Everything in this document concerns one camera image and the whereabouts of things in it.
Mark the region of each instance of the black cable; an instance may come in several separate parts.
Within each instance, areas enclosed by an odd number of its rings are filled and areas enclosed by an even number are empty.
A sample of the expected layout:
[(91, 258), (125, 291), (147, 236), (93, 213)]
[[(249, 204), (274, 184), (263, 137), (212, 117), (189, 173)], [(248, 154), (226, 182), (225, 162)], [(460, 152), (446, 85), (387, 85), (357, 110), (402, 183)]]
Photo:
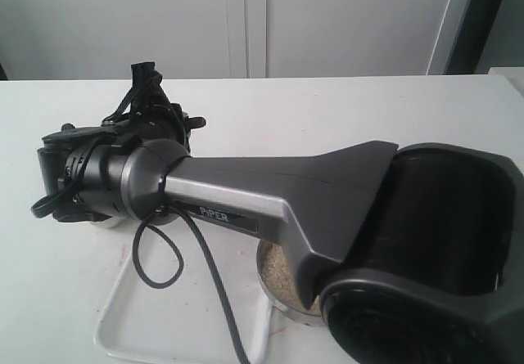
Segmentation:
[[(231, 340), (233, 342), (233, 348), (235, 349), (235, 353), (237, 354), (238, 361), (241, 364), (250, 364), (249, 359), (246, 355), (246, 350), (244, 349), (242, 345), (242, 340), (240, 338), (240, 333), (238, 332), (237, 322), (235, 321), (235, 316), (233, 315), (233, 310), (231, 309), (231, 303), (229, 302), (228, 294), (226, 293), (226, 289), (224, 288), (224, 283), (222, 282), (222, 278), (219, 274), (219, 269), (216, 267), (215, 260), (213, 259), (213, 255), (211, 254), (210, 247), (206, 243), (206, 239), (202, 235), (202, 232), (198, 228), (198, 226), (195, 224), (195, 222), (192, 220), (192, 218), (182, 209), (179, 209), (175, 206), (171, 206), (169, 208), (169, 211), (171, 213), (176, 213), (180, 216), (181, 219), (184, 220), (184, 222), (189, 226), (189, 229), (191, 229), (193, 235), (196, 238), (196, 241), (198, 242), (200, 248), (202, 249), (202, 253), (204, 254), (204, 258), (206, 259), (207, 266), (210, 269), (211, 277), (213, 278), (213, 282), (215, 283), (216, 291), (219, 294), (220, 303), (222, 304), (222, 309), (224, 310), (224, 315), (226, 317), (226, 322), (228, 323), (229, 328), (229, 334), (231, 335)], [(151, 288), (155, 289), (164, 289), (168, 286), (171, 286), (173, 283), (178, 280), (180, 275), (182, 274), (183, 270), (183, 257), (180, 251), (178, 250), (178, 247), (175, 245), (175, 243), (160, 229), (157, 227), (153, 227), (149, 224), (151, 221), (151, 218), (146, 219), (143, 221), (140, 226), (138, 227), (135, 237), (133, 239), (133, 265), (135, 266), (135, 269), (137, 270), (138, 276), (146, 283), (146, 285), (150, 286)], [(147, 228), (154, 231), (157, 235), (159, 235), (162, 239), (165, 240), (167, 244), (173, 249), (175, 254), (178, 258), (178, 270), (174, 274), (173, 277), (171, 277), (166, 282), (154, 282), (152, 281), (144, 272), (142, 265), (140, 264), (140, 259), (138, 258), (138, 246), (140, 244), (140, 238), (142, 237), (142, 234), (144, 230)]]

